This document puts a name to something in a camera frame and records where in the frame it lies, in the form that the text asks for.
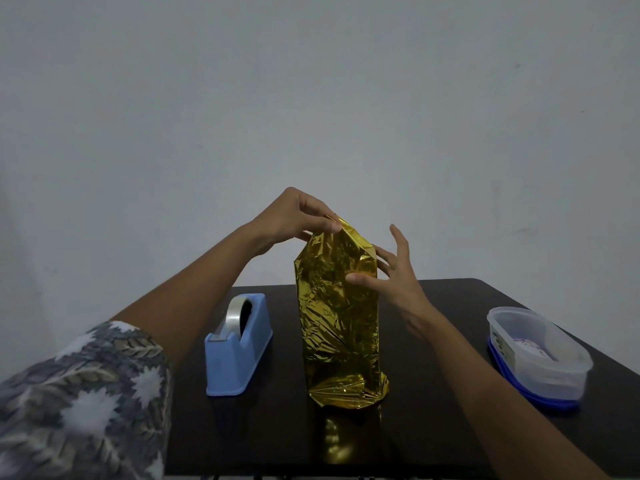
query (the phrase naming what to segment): sleeve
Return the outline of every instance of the sleeve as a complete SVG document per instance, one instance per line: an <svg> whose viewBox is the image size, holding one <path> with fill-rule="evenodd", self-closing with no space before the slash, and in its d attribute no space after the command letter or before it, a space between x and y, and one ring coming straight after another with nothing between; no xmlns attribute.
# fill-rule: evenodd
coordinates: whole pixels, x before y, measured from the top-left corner
<svg viewBox="0 0 640 480"><path fill-rule="evenodd" d="M171 401L162 347L102 323L0 384L0 478L160 479Z"/></svg>

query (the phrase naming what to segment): crumpled foil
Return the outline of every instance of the crumpled foil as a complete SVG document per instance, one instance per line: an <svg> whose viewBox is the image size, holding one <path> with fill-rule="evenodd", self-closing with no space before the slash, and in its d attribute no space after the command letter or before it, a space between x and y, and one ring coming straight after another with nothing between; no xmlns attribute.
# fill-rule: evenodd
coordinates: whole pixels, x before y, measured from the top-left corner
<svg viewBox="0 0 640 480"><path fill-rule="evenodd" d="M340 219L316 233L294 264L307 392L321 406L359 409L388 392L378 352L378 293L346 281L377 276L376 250Z"/></svg>

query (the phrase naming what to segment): tape dispenser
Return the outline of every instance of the tape dispenser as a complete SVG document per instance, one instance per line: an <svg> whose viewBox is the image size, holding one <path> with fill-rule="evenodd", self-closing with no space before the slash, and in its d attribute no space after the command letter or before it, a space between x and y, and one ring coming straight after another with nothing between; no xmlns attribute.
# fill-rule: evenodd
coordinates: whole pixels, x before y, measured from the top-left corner
<svg viewBox="0 0 640 480"><path fill-rule="evenodd" d="M243 393L272 336L262 293L233 298L218 329L204 339L207 395Z"/></svg>

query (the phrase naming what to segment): table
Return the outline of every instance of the table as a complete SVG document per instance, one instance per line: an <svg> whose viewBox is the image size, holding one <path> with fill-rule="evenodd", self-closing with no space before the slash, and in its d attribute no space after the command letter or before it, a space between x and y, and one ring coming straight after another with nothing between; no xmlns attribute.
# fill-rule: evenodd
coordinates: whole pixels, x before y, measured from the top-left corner
<svg viewBox="0 0 640 480"><path fill-rule="evenodd" d="M487 360L487 312L521 306L475 279L420 284ZM211 398L203 340L240 293L266 295L273 339L244 394ZM549 418L606 473L640 477L640 376L580 343L594 361L582 407ZM320 408L305 392L295 286L233 288L175 375L166 474L495 477L430 347L382 298L380 361L390 392L379 405Z"/></svg>

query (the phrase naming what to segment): wrapped box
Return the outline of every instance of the wrapped box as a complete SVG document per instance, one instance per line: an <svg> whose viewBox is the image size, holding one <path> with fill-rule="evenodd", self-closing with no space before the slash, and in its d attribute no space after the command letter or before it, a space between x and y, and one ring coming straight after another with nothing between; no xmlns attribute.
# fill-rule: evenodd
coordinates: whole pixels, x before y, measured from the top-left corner
<svg viewBox="0 0 640 480"><path fill-rule="evenodd" d="M348 283L349 273L377 276L376 250L347 222L316 233L295 260L307 392L321 406L359 409L382 399L378 293Z"/></svg>

